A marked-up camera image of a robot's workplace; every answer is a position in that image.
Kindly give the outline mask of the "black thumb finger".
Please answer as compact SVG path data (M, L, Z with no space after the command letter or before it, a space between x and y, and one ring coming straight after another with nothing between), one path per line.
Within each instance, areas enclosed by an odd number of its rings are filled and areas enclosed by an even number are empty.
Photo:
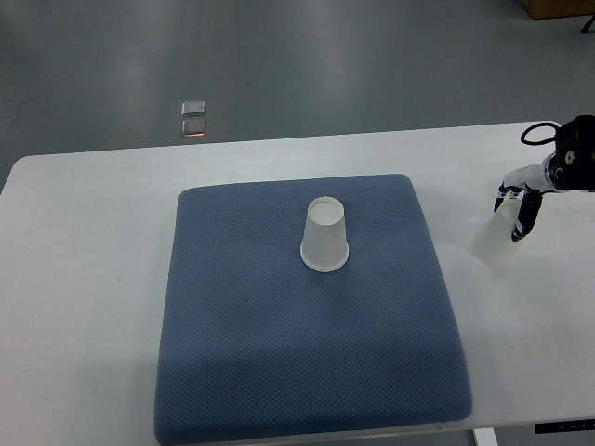
M539 210L543 202L543 194L535 190L526 190L522 197L521 206L511 240L520 242L533 230Z

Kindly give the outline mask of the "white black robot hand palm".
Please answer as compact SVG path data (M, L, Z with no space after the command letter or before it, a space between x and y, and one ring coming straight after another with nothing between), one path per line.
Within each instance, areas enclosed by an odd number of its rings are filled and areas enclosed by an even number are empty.
M507 173L501 183L501 189L509 190L534 190L540 193L556 192L549 174L549 164L552 160L548 156L540 164L531 164Z

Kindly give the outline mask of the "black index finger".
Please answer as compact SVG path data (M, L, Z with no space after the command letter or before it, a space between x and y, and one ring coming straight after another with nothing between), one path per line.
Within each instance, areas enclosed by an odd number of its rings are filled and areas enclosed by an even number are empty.
M507 189L504 187L499 187L496 193L496 199L495 199L495 203L494 203L494 209L493 211L496 212L497 209L500 207L500 205L504 202L506 196L507 196Z

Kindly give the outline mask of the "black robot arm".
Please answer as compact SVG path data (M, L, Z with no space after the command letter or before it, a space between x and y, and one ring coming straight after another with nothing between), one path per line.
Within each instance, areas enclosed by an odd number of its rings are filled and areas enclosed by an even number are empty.
M544 195L594 191L594 117L579 115L564 125L540 122L527 127L520 141L532 147L552 143L554 152L540 164L507 173L498 187L495 210L507 199L522 198L510 234L515 243L533 230Z

